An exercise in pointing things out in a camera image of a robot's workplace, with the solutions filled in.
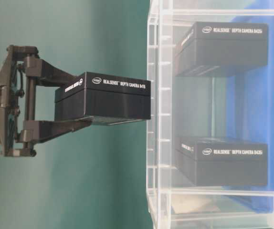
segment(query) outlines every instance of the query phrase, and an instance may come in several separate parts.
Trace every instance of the transparent plastic container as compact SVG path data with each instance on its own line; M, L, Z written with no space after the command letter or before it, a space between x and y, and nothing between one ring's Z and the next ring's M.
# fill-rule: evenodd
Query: transparent plastic container
M274 0L152 0L156 229L274 228Z

